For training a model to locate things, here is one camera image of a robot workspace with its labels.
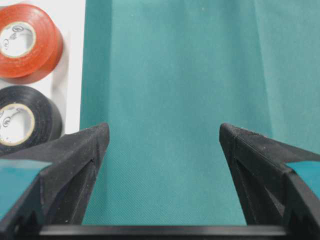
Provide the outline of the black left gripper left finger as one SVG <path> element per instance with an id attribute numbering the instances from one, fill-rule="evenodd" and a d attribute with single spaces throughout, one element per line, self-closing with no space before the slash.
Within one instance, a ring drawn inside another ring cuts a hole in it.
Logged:
<path id="1" fill-rule="evenodd" d="M 0 237 L 80 224 L 107 152 L 103 122 L 0 158 Z"/>

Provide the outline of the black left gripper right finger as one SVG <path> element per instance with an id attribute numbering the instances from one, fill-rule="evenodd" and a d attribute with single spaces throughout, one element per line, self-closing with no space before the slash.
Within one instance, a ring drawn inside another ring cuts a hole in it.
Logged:
<path id="1" fill-rule="evenodd" d="M 294 166 L 313 167 L 320 156 L 257 132 L 223 123 L 219 142 L 248 225 L 286 227 L 301 240 L 320 238 L 320 196 Z"/>

